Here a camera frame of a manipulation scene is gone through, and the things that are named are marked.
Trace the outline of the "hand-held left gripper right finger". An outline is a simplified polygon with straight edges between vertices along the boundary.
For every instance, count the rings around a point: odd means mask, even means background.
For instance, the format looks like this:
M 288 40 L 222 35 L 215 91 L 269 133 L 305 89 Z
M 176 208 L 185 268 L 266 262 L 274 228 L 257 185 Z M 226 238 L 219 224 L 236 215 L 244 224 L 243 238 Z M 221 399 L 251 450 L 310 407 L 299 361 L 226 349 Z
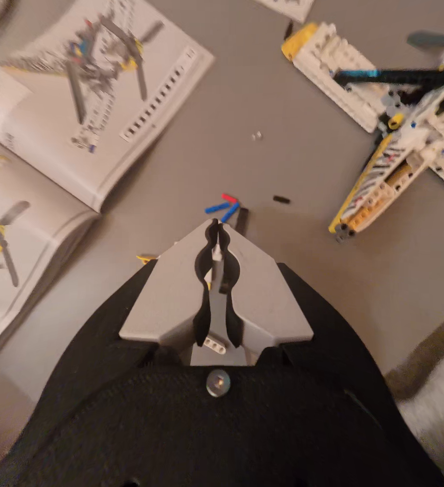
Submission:
M 219 245 L 228 279 L 225 323 L 248 366 L 266 348 L 311 341 L 314 332 L 273 257 L 225 223 Z

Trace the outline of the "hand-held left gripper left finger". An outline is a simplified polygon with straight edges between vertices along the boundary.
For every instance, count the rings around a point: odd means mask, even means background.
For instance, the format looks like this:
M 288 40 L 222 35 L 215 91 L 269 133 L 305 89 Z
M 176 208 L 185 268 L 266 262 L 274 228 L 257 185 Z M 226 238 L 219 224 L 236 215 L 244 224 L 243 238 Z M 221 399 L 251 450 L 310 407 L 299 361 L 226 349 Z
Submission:
M 190 365 L 211 324 L 206 275 L 213 266 L 219 221 L 209 219 L 161 254 L 134 302 L 119 336 L 175 351 Z

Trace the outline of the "white lego beam piece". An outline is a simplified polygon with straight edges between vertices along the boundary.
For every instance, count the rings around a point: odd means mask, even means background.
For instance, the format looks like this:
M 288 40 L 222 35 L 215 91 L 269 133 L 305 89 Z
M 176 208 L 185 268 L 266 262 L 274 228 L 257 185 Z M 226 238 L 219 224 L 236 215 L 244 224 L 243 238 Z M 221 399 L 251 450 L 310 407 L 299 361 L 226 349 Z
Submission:
M 209 290 L 210 304 L 212 309 L 212 324 L 204 341 L 204 346 L 219 357 L 225 357 L 228 349 L 228 342 L 223 331 L 222 311 L 223 311 L 223 296 L 219 294 L 219 285 L 221 283 L 221 250 L 217 243 L 212 250 L 212 264 L 211 268 L 206 272 L 204 280 Z

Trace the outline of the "white and yellow lego plane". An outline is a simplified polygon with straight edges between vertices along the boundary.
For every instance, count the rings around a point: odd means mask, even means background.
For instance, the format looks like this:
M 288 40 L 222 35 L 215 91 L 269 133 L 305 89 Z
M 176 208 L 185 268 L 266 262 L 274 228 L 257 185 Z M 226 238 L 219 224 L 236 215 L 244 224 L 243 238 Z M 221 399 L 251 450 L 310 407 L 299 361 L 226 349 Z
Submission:
M 407 43 L 441 51 L 433 69 L 376 68 L 333 23 L 287 27 L 281 51 L 366 132 L 375 147 L 328 226 L 337 240 L 367 229 L 425 170 L 444 181 L 444 34 L 417 31 Z

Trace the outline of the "open lego instruction booklet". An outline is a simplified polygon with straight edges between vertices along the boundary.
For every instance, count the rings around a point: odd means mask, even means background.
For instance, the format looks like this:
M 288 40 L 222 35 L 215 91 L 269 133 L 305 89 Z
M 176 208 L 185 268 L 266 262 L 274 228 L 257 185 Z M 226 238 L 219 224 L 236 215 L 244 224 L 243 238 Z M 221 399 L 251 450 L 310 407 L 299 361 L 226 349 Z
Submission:
M 214 56 L 147 1 L 70 1 L 0 54 L 0 349 Z

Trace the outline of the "white printed paper sheet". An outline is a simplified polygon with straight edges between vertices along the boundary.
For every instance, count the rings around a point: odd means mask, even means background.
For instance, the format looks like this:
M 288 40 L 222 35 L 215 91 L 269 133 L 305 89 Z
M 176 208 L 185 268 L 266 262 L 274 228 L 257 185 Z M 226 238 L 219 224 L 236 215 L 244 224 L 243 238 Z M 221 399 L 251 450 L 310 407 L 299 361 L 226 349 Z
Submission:
M 315 1 L 255 1 L 284 15 L 292 21 L 303 23 Z

